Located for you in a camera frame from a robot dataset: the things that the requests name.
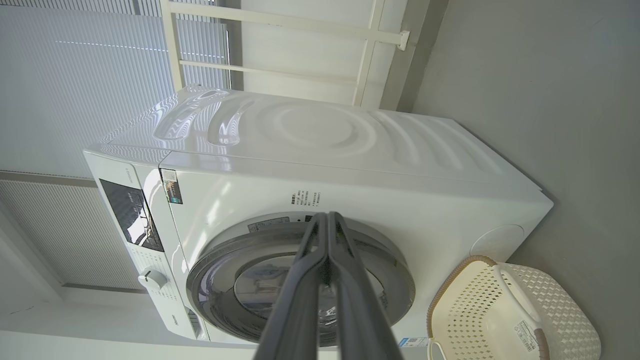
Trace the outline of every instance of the washing machine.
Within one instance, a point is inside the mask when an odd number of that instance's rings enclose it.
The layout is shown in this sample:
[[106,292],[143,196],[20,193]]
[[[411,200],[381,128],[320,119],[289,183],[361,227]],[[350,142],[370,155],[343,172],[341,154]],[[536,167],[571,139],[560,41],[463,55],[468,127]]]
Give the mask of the washing machine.
[[[338,211],[402,346],[469,255],[505,261],[552,207],[453,120],[187,87],[84,151],[169,331],[256,344],[307,222]],[[331,288],[321,346],[336,345]]]

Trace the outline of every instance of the sticker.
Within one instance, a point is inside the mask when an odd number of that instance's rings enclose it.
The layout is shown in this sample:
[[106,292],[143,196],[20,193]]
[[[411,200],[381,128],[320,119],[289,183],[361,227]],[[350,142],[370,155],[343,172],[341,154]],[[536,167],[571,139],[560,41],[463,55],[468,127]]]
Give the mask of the sticker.
[[180,194],[180,185],[178,185],[178,178],[175,174],[175,170],[160,169],[162,172],[162,181],[164,184],[164,191],[169,202],[174,204],[182,204],[182,195]]
[[425,347],[429,343],[428,338],[404,338],[398,344],[399,347]]
[[513,330],[516,332],[522,342],[522,345],[528,352],[532,352],[538,348],[538,340],[536,340],[536,337],[533,334],[533,329],[526,321],[522,320],[519,322],[518,325],[513,327]]
[[254,222],[253,224],[249,224],[247,227],[249,228],[250,233],[256,233],[260,231],[260,228],[263,226],[269,226],[273,224],[284,224],[286,222],[289,222],[289,217],[272,218],[265,221]]
[[291,195],[291,205],[320,206],[320,194],[319,192],[298,190]]

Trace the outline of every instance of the white laundry basket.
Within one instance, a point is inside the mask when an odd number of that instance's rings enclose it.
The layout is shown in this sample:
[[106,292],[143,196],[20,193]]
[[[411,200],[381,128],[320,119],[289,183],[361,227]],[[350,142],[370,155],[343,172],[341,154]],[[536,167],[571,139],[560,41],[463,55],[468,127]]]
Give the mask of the white laundry basket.
[[429,307],[428,357],[445,360],[597,360],[600,338],[546,273],[471,256]]

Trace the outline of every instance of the dial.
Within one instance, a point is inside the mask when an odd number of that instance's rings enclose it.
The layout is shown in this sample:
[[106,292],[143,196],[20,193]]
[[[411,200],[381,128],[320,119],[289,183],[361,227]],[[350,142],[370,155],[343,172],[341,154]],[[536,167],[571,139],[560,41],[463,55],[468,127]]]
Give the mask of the dial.
[[138,275],[138,281],[148,290],[160,290],[166,284],[166,277],[159,271],[146,268]]

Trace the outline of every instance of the control panel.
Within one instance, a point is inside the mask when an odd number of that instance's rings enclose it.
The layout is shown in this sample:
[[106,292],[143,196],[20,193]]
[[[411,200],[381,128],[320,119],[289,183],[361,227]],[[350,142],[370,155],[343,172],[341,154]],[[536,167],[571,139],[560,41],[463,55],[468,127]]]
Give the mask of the control panel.
[[203,327],[193,321],[193,312],[182,303],[164,252],[127,244],[127,250],[139,273],[138,281],[153,300],[166,328],[191,339],[207,339]]
[[142,190],[100,179],[107,200],[127,242],[164,251]]

